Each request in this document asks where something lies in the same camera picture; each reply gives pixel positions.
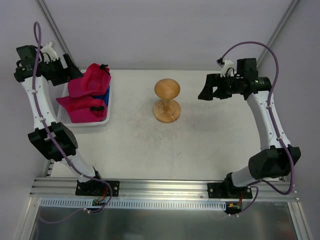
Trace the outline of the pink cap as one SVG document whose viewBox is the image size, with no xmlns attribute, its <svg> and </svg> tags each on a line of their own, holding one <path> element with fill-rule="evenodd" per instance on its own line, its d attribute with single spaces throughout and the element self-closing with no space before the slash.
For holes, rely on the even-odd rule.
<svg viewBox="0 0 320 240">
<path fill-rule="evenodd" d="M 73 98 L 70 96 L 56 98 L 66 110 L 72 123 L 100 122 L 107 116 L 107 106 L 103 100 L 86 95 Z"/>
<path fill-rule="evenodd" d="M 92 63 L 83 77 L 73 79 L 68 83 L 68 93 L 72 98 L 84 96 L 102 96 L 110 85 L 111 75 L 107 64 Z"/>
</svg>

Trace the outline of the blue cap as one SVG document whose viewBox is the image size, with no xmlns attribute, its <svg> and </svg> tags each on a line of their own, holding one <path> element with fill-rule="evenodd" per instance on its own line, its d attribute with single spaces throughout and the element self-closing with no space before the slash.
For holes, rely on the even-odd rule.
<svg viewBox="0 0 320 240">
<path fill-rule="evenodd" d="M 104 95 L 97 95 L 93 96 L 94 99 L 103 100 L 105 105 L 108 107 L 109 105 L 109 98 L 110 98 L 111 86 L 108 86 L 108 89 Z"/>
</svg>

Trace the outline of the wooden hat stand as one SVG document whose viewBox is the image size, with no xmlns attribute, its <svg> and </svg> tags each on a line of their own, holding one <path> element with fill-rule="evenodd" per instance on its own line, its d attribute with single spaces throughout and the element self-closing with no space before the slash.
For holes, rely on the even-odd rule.
<svg viewBox="0 0 320 240">
<path fill-rule="evenodd" d="M 159 100 L 153 106 L 153 115 L 161 123 L 170 124 L 178 120 L 181 106 L 175 98 L 180 94 L 181 87 L 171 78 L 159 80 L 154 86 L 154 92 Z"/>
</svg>

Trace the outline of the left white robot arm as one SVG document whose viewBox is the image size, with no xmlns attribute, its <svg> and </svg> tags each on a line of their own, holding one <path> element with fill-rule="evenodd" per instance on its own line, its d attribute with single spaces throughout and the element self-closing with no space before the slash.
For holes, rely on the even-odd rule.
<svg viewBox="0 0 320 240">
<path fill-rule="evenodd" d="M 50 44 L 24 45 L 16 51 L 20 59 L 14 77 L 24 88 L 33 114 L 34 130 L 27 135 L 29 141 L 47 160 L 67 166 L 76 175 L 79 190 L 101 194 L 104 182 L 79 153 L 72 131 L 57 120 L 49 95 L 49 82 L 54 86 L 62 85 L 83 74 L 67 53 L 63 55 L 67 67 L 63 67 L 61 58 Z"/>
</svg>

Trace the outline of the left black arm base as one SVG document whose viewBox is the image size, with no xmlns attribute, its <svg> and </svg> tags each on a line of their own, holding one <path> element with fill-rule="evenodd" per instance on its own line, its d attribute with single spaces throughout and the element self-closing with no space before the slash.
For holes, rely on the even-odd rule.
<svg viewBox="0 0 320 240">
<path fill-rule="evenodd" d="M 120 182 L 116 180 L 107 180 L 106 181 L 110 188 L 112 189 L 112 196 L 118 197 L 120 190 Z M 75 195 L 76 196 L 89 196 L 89 197 L 102 197 L 106 190 L 106 196 L 109 197 L 111 192 L 109 187 L 100 181 L 89 180 L 87 182 L 77 181 Z"/>
</svg>

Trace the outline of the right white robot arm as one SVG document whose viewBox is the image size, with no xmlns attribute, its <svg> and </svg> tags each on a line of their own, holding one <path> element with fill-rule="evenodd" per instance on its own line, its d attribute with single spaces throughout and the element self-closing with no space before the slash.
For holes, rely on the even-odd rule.
<svg viewBox="0 0 320 240">
<path fill-rule="evenodd" d="M 248 160 L 246 167 L 228 174 L 223 181 L 224 193 L 235 198 L 250 184 L 293 175 L 301 150 L 293 147 L 284 133 L 275 108 L 271 81 L 266 76 L 259 76 L 256 59 L 239 59 L 234 65 L 231 60 L 220 58 L 217 64 L 221 72 L 206 76 L 198 99 L 224 100 L 235 94 L 242 95 L 252 111 L 260 140 L 260 152 Z"/>
</svg>

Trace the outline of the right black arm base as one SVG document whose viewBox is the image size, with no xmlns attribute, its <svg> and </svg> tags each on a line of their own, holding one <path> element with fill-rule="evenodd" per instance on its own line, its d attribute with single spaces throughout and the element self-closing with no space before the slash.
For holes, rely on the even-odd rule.
<svg viewBox="0 0 320 240">
<path fill-rule="evenodd" d="M 253 194 L 247 187 L 235 187 L 223 182 L 209 182 L 207 184 L 209 199 L 252 199 Z"/>
</svg>

